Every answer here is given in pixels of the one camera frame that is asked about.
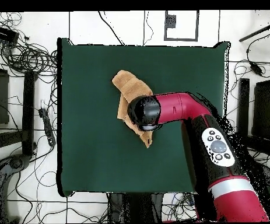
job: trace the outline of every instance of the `floor tile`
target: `floor tile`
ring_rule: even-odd
[[[100,14],[125,44],[142,44],[144,11],[100,11]],[[70,37],[74,44],[120,45],[98,11],[71,12]]]
[[[222,10],[220,16],[220,41],[231,42],[229,60],[246,59],[248,46],[256,39],[270,33],[265,31],[246,41],[243,37],[270,24],[270,10]],[[251,61],[270,61],[270,37],[254,42],[250,47]]]
[[[75,192],[68,197],[68,202],[108,202],[106,193],[101,192]]]
[[[92,223],[98,222],[103,213],[106,214],[108,204],[84,204],[68,203],[68,207],[74,209],[68,211],[68,223]]]

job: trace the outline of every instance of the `black cable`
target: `black cable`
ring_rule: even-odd
[[[22,223],[22,224],[24,224],[26,218],[28,217],[28,215],[30,214],[31,210],[33,209],[33,204],[32,204],[32,202],[30,202],[30,200],[28,200],[27,198],[23,197],[23,196],[19,193],[19,191],[17,190],[17,185],[19,184],[19,181],[20,181],[20,172],[19,172],[19,179],[17,180],[17,182],[16,182],[16,187],[15,187],[16,193],[17,193],[21,198],[23,198],[24,200],[26,200],[27,202],[29,202],[29,203],[31,204],[31,209],[29,210],[28,214],[25,216],[25,218],[24,218],[24,220],[23,220],[23,223]]]
[[[100,14],[100,11],[98,11],[98,13],[99,13],[99,16],[100,16],[100,18],[102,19],[102,21],[111,29],[111,31],[112,31],[112,33],[115,35],[115,37],[116,37],[116,39],[119,41],[119,43],[122,45],[122,46],[124,46],[124,43],[117,37],[117,35],[115,34],[115,32],[114,32],[114,30],[113,30],[113,28],[103,19],[103,17],[101,16],[101,14]]]
[[[252,69],[257,75],[259,75],[259,76],[261,76],[261,77],[264,77],[264,78],[270,78],[270,76],[263,76],[263,75],[262,75],[262,71],[260,70],[260,66],[259,66],[259,65],[262,65],[262,64],[268,64],[268,65],[270,66],[270,62],[268,62],[268,63],[263,63],[263,62],[253,62],[253,61],[250,61],[250,59],[249,59],[249,53],[250,53],[250,47],[251,47],[251,45],[252,45],[254,42],[256,42],[256,41],[258,41],[258,40],[261,40],[261,39],[264,39],[264,38],[267,38],[267,37],[269,37],[269,36],[270,36],[270,33],[267,34],[267,35],[264,36],[264,37],[260,37],[260,38],[258,38],[258,39],[256,39],[256,40],[252,41],[252,42],[250,43],[250,45],[248,46],[247,51],[246,51],[247,59],[248,59],[248,62],[250,63],[250,65],[251,65],[251,69]]]
[[[147,22],[147,21],[148,21],[148,16],[149,16],[149,11],[148,11],[148,13],[147,13],[146,24],[147,24],[148,27],[151,29],[152,35],[151,35],[150,39],[148,39],[148,40],[146,40],[146,42],[144,42],[144,46],[145,46],[145,44],[146,44],[149,40],[152,39],[152,36],[153,36],[153,29],[149,26],[149,24],[148,24],[148,22]]]
[[[226,114],[226,116],[228,115],[228,114],[230,114],[230,113],[232,113],[233,111],[235,111],[236,109],[238,109],[238,107],[236,107],[236,108],[234,108],[233,110],[231,110],[230,112],[228,112],[227,114]]]

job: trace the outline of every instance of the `black border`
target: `black border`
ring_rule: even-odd
[[[164,28],[164,41],[193,41],[198,42],[198,34],[199,34],[199,10],[197,10],[196,16],[196,30],[195,30],[195,38],[167,38],[167,23],[166,20],[168,18],[168,11],[165,11],[165,28]]]
[[[64,196],[61,183],[62,174],[62,38],[57,38],[57,96],[58,107],[60,111],[58,112],[58,122],[60,125],[57,128],[57,172],[56,172],[56,183],[57,189],[60,196]]]

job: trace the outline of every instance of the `tan cloth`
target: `tan cloth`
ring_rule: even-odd
[[[148,148],[152,143],[152,131],[140,131],[128,117],[128,104],[141,95],[152,95],[152,91],[143,81],[128,71],[119,71],[112,79],[112,83],[121,92],[117,118],[123,120],[132,129]]]

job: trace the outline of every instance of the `power cord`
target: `power cord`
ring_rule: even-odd
[[[116,39],[119,41],[119,43],[124,46],[124,43],[118,38],[118,36],[115,34],[113,28],[103,19],[103,17],[100,14],[100,11],[98,11],[100,19],[111,29],[112,33],[115,35]]]
[[[145,44],[146,44],[148,41],[150,41],[150,40],[152,39],[152,36],[153,36],[153,29],[152,29],[152,28],[150,27],[150,25],[148,24],[148,16],[149,16],[149,11],[148,11],[148,13],[147,13],[146,24],[147,24],[148,27],[151,29],[152,35],[151,35],[150,39],[146,40],[146,41],[143,43],[143,46],[145,46]]]

